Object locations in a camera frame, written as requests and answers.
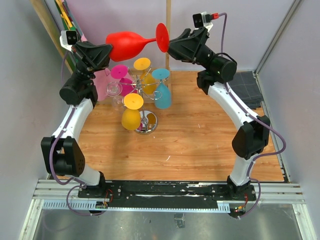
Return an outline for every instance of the gray wall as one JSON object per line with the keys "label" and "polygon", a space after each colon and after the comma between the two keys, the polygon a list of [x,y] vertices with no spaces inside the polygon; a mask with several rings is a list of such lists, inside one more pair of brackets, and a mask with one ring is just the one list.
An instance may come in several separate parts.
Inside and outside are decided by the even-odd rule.
{"label": "gray wall", "polygon": [[300,183],[320,238],[320,9],[305,0],[260,73],[274,127],[287,140],[283,153]]}
{"label": "gray wall", "polygon": [[[59,13],[54,0],[48,2],[57,22]],[[166,22],[165,0],[67,0],[75,19],[87,39],[103,44],[106,36],[119,31],[133,31],[153,38],[158,23]],[[172,0],[171,38],[185,28],[194,28],[192,15],[201,12],[228,13],[224,50],[238,61],[239,70],[254,70],[293,0]],[[207,45],[220,51],[223,19],[213,22]],[[156,68],[165,66],[165,55],[156,43],[148,44],[139,57],[148,57]],[[125,61],[132,66],[135,59]],[[199,70],[201,66],[182,63],[170,58],[172,70]]]}
{"label": "gray wall", "polygon": [[45,165],[40,148],[67,111],[61,57],[29,0],[0,8],[0,239],[18,239]]}

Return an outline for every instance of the wooden tabletop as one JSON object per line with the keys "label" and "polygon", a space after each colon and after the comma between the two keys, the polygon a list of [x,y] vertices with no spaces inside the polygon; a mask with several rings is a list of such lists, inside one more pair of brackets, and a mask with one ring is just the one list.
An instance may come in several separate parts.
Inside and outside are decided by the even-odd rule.
{"label": "wooden tabletop", "polygon": [[[236,130],[224,110],[198,89],[196,78],[196,72],[172,72],[172,106],[145,105],[159,119],[149,135],[124,129],[111,105],[96,105],[79,138],[86,162],[107,180],[225,181],[235,161]],[[257,112],[263,115],[262,109]],[[271,138],[264,150],[270,152]],[[283,181],[277,157],[259,159],[252,177]]]}

